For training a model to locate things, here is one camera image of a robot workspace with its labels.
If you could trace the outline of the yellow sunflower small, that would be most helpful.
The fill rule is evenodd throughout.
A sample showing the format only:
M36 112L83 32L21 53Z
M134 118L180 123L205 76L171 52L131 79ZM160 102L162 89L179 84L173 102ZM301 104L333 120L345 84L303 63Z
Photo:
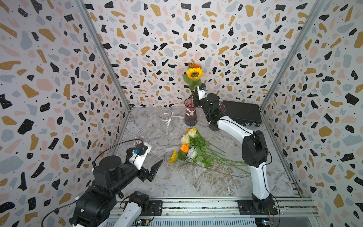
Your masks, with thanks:
M186 155L187 155L187 153L185 153L182 150L178 150L178 151L174 150L174 152L172 153L172 155L170 157L169 163L174 164L174 163L177 163L178 161L181 161L181 162L183 162L183 165L198 166L198 165L195 165L193 163L187 162L186 161Z

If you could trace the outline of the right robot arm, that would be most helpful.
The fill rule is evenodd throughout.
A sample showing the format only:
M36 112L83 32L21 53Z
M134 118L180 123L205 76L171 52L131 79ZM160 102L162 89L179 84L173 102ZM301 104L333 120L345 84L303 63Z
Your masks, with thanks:
M201 107L209 128L213 131L223 130L242 145L242 159L249 167L252 179L252 209L257 214L278 214L279 206L268 188L266 165L270 154L264 134L252 131L238 124L222 111L222 103L216 94L207 94L198 88L191 98L195 107Z

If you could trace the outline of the white rose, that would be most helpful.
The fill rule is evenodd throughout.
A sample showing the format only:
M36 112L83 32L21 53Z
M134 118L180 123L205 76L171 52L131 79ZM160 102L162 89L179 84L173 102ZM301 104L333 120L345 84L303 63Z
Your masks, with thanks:
M186 155L186 161L204 168L210 168L213 165L220 165L235 168L245 173L247 173L247 170L243 170L243 167L248 166L243 161L228 159L222 152L218 152L213 149L202 150L199 147L192 147L189 149Z

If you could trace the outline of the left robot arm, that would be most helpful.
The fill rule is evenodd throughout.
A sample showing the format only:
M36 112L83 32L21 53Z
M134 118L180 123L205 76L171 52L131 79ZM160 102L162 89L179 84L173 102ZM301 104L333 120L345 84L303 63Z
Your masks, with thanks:
M98 227L110 217L117 203L116 196L133 180L153 181L163 160L155 163L151 170L137 168L118 156L102 159L93 170L94 181L77 200L70 224L75 227Z

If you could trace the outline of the yellow sunflower large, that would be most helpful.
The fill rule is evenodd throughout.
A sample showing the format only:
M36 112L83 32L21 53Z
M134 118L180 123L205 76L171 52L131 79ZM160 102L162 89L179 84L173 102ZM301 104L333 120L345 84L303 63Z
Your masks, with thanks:
M186 74L183 75L183 80L189 85L189 90L192 92L194 98L199 98L198 90L202 84L202 77L204 72L201 68L189 68Z

